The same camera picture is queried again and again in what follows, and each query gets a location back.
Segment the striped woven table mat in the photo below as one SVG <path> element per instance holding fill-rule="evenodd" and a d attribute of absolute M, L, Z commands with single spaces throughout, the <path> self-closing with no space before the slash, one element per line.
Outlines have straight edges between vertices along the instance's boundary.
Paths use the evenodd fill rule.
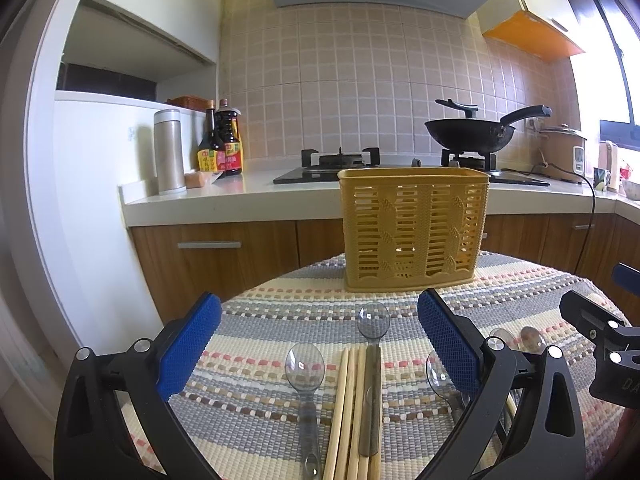
<path fill-rule="evenodd" d="M 344 259 L 334 257 L 224 304 L 221 322 L 189 381 L 170 401 L 186 433 L 221 477 L 300 477 L 298 397 L 285 377 L 285 356 L 303 342 L 316 346 L 326 362 L 316 394 L 319 437 L 326 440 L 341 356 L 362 343 L 356 316 L 367 304 L 382 304 L 390 314 L 390 329 L 381 342 L 382 477 L 416 477 L 450 433 L 448 405 L 426 379 L 432 346 L 416 316 L 418 296 L 346 292 L 344 270 Z M 440 296 L 484 335 L 495 330 L 518 334 L 532 326 L 548 344 L 562 349 L 582 412 L 586 476 L 592 477 L 608 460 L 623 411 L 589 392 L 596 370 L 592 344 L 563 321 L 559 310 L 569 290 L 602 307 L 610 305 L 586 278 L 494 252 L 478 256 L 471 283 L 444 288 Z"/>

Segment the black gas stove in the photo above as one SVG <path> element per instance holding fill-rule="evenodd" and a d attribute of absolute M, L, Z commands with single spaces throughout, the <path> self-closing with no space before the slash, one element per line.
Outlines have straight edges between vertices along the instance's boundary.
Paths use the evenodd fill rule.
<path fill-rule="evenodd" d="M 549 182 L 526 177 L 515 170 L 499 170 L 496 167 L 496 155 L 464 157 L 443 148 L 440 152 L 440 164 L 443 167 L 460 167 L 486 172 L 491 183 L 539 186 L 546 188 Z M 320 154 L 317 150 L 306 148 L 300 152 L 300 166 L 273 180 L 275 185 L 316 182 L 337 182 L 338 173 L 346 169 L 382 168 L 379 148 L 365 148 L 359 154 L 345 154 L 338 150 L 336 154 Z"/>

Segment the orange wall cabinet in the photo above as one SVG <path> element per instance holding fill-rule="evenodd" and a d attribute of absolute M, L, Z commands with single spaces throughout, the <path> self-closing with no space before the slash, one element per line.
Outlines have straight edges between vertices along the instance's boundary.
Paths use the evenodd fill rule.
<path fill-rule="evenodd" d="M 527 11 L 515 12 L 484 32 L 484 36 L 536 55 L 547 63 L 584 53 L 584 49 L 565 32 Z"/>

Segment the brown rice cooker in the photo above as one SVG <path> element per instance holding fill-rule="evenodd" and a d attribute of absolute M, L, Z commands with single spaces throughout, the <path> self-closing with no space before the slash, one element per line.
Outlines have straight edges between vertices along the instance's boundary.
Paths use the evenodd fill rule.
<path fill-rule="evenodd" d="M 551 179 L 582 184 L 586 166 L 586 138 L 567 126 L 542 128 L 540 172 Z"/>

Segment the yellow plastic utensil basket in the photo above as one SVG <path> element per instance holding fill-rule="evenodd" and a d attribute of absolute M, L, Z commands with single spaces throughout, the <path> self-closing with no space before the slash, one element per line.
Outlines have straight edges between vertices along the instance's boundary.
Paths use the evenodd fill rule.
<path fill-rule="evenodd" d="M 408 292 L 473 281 L 489 176 L 465 168 L 338 173 L 350 292 Z"/>

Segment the steel thermos flask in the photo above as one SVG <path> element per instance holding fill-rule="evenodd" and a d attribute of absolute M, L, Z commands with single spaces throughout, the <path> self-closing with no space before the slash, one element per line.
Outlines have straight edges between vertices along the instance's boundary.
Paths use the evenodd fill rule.
<path fill-rule="evenodd" d="M 184 182 L 180 112 L 174 108 L 154 114 L 154 158 L 158 194 L 180 193 Z"/>

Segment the woven basket on shelf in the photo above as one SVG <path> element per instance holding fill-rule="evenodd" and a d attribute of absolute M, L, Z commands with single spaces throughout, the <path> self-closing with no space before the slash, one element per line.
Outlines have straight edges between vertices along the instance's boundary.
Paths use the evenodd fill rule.
<path fill-rule="evenodd" d="M 176 98 L 168 99 L 166 103 L 186 108 L 187 110 L 196 110 L 197 112 L 206 112 L 206 110 L 215 105 L 212 100 L 204 99 L 200 96 L 177 96 Z"/>

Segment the dark soy sauce bottle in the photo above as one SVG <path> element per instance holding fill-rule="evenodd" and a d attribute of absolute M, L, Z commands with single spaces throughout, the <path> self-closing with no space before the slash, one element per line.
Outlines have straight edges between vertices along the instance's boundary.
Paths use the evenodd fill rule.
<path fill-rule="evenodd" d="M 198 144 L 198 169 L 218 172 L 219 146 L 215 141 L 215 101 L 209 100 L 205 110 L 205 122 L 201 143 Z"/>

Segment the large soy sauce bottle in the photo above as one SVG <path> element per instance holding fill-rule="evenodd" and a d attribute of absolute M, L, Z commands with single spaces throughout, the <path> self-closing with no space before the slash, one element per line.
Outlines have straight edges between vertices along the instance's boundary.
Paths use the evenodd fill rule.
<path fill-rule="evenodd" d="M 243 150 L 240 139 L 240 111 L 229 104 L 229 100 L 223 98 L 219 101 L 216 111 L 216 128 L 218 136 L 224 144 L 224 156 L 226 156 L 227 176 L 236 176 L 243 169 Z"/>

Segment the clear plastic spoon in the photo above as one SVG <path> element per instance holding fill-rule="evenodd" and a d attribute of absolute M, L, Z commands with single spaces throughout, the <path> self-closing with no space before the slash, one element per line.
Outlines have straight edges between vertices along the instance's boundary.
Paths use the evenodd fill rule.
<path fill-rule="evenodd" d="M 457 425 L 470 403 L 470 398 L 467 394 L 460 392 L 454 385 L 435 351 L 432 351 L 427 357 L 426 376 L 436 396 L 439 396 L 449 405 L 452 421 L 454 425 Z"/>
<path fill-rule="evenodd" d="M 318 410 L 314 394 L 322 385 L 326 366 L 320 350 L 299 342 L 285 357 L 285 376 L 298 393 L 300 461 L 304 479 L 321 479 Z"/>
<path fill-rule="evenodd" d="M 390 328 L 390 312 L 379 302 L 360 309 L 357 318 L 360 334 L 367 341 L 360 422 L 359 453 L 372 457 L 380 448 L 382 412 L 382 375 L 380 341 Z"/>

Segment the beige electric kettle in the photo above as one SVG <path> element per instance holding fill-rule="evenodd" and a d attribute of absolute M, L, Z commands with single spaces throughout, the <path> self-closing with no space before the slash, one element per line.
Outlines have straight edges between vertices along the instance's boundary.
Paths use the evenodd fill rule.
<path fill-rule="evenodd" d="M 617 193 L 620 188 L 620 164 L 618 163 L 618 146 L 615 143 L 600 142 L 599 168 L 608 170 L 610 174 L 608 189 Z"/>

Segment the dark mug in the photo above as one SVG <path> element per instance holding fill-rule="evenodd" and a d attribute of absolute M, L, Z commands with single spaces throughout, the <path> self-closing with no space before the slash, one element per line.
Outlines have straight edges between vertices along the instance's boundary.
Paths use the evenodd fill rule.
<path fill-rule="evenodd" d="M 605 191 L 611 183 L 611 173 L 606 168 L 593 168 L 593 188 L 596 191 Z"/>

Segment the small pink box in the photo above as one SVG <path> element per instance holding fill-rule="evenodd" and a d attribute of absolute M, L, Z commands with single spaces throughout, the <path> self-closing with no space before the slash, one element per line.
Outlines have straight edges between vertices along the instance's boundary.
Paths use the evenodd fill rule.
<path fill-rule="evenodd" d="M 206 188 L 213 184 L 218 178 L 218 174 L 210 171 L 192 171 L 184 175 L 186 188 Z"/>

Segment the black wok with lid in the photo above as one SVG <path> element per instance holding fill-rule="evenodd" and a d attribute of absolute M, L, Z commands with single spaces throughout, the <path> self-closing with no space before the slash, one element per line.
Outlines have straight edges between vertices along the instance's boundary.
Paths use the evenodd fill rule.
<path fill-rule="evenodd" d="M 464 117 L 434 119 L 425 123 L 431 137 L 452 154 L 465 152 L 487 155 L 505 148 L 514 135 L 513 125 L 520 120 L 551 117 L 552 108 L 534 105 L 519 108 L 502 116 L 498 122 L 477 118 L 478 106 L 461 104 L 453 100 L 436 100 L 436 103 L 464 113 Z"/>

